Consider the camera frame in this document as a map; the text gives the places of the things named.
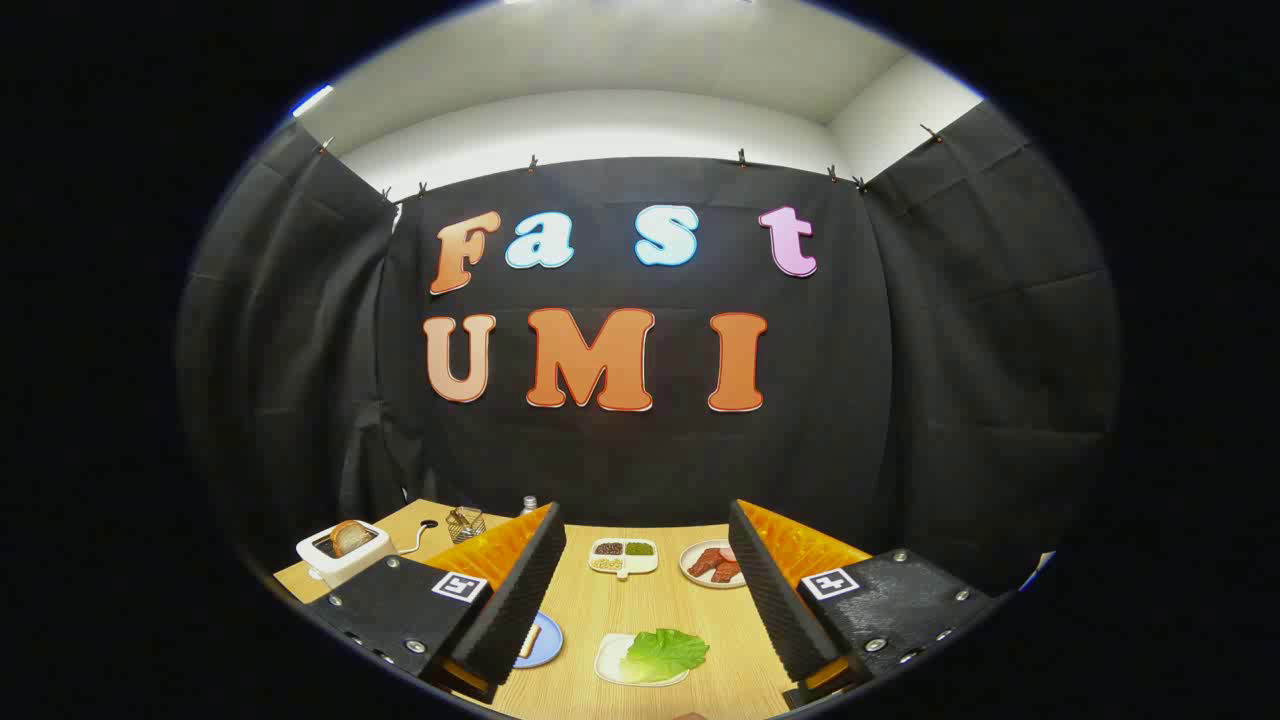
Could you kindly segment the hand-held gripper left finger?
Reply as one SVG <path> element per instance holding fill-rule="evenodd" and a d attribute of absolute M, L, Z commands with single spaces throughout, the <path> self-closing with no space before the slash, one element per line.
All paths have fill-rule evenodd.
<path fill-rule="evenodd" d="M 564 546 L 561 506 L 547 503 L 424 562 L 379 559 L 305 606 L 393 669 L 490 703 L 515 666 Z"/>

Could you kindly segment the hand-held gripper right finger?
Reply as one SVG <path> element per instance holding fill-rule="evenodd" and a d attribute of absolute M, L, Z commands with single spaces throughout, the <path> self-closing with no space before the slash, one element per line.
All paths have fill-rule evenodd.
<path fill-rule="evenodd" d="M 730 547 L 765 633 L 806 706 L 919 664 L 1001 606 L 906 548 L 870 555 L 768 509 L 730 505 Z"/>

